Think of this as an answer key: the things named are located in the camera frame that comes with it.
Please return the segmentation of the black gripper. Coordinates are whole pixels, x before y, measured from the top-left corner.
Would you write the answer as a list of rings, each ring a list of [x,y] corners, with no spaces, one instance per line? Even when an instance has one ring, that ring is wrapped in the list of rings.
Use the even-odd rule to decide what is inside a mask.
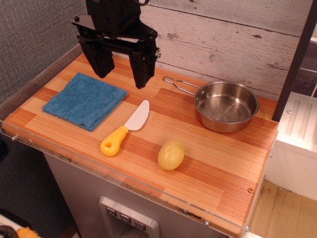
[[[157,31],[140,20],[148,0],[87,0],[87,14],[72,19],[82,51],[95,74],[105,78],[115,67],[112,51],[129,55],[135,85],[146,86],[160,58]]]

